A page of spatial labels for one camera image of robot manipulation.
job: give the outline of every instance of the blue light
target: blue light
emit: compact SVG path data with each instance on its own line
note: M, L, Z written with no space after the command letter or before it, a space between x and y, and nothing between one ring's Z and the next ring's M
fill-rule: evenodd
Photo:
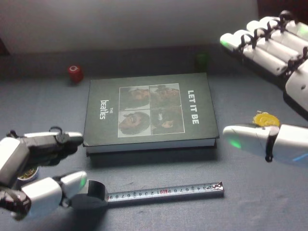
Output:
M301 160L301 159L303 159L303 158L305 158L305 157L307 157L307 156L308 156L308 153L303 154L303 155L300 155L300 156L294 158L293 161L299 161L299 160Z

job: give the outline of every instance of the tabletop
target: tabletop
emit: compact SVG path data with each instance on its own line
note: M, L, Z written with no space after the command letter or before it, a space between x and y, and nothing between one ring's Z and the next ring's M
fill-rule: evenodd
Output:
M220 134L227 125L251 122L257 111L269 112L283 124L307 125L283 101L278 87L209 49L212 63L208 81ZM4 136L11 129L18 134L47 131L53 125L83 132L91 79L191 73L198 50L166 48L0 58L0 134ZM76 61L85 67L85 79L73 85L65 67ZM39 177L79 170L85 170L89 179L104 183L109 192L221 180L225 196L108 210L58 208L49 216L22 222L0 210L1 230L289 231L308 227L308 169L275 161L269 164L264 158L230 147L222 137L214 149L152 150L91 158L80 147L58 166L41 167Z

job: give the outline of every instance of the black book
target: black book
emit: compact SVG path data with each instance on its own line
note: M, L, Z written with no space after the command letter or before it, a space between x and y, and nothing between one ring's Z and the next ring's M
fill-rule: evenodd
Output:
M219 137L205 73L92 80L88 154L214 146Z

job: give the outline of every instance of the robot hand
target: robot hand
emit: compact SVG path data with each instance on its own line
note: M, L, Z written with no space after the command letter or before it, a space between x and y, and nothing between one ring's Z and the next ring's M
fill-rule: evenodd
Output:
M224 34L221 45L247 64L262 67L285 93L308 111L308 25L288 11L247 24L247 30Z
M87 182L87 174L81 171L35 181L20 191L12 190L17 177L27 169L56 165L83 143L81 133L62 132L59 127L51 129L59 131L22 137L11 131L0 141L0 207L11 211L17 220L48 214L59 205L69 206L69 200Z
M223 137L244 151L273 158L286 164L308 167L308 128L281 125L260 127L255 124L227 126Z

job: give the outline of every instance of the gray tablecloth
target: gray tablecloth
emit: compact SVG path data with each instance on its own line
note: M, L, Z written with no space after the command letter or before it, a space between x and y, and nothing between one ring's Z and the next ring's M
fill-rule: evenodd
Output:
M4 136L11 129L19 134L46 131L52 125L83 132L90 79L125 72L132 76L193 72L193 55L199 49L1 58L0 134ZM282 123L307 125L284 103L276 86L224 54L220 57L213 49L210 53L208 79L220 133L227 125L251 122L257 110L276 115ZM106 62L100 65L100 60L108 60L107 54L113 67L107 68ZM85 67L86 77L73 86L65 67L76 61ZM90 179L103 182L110 192L221 180L225 197L107 211L58 208L49 216L22 222L0 210L0 230L295 231L308 227L308 169L275 161L269 164L264 158L230 147L222 138L217 140L216 149L108 154L92 159L80 147L58 166L41 168L40 177L78 170L85 170Z

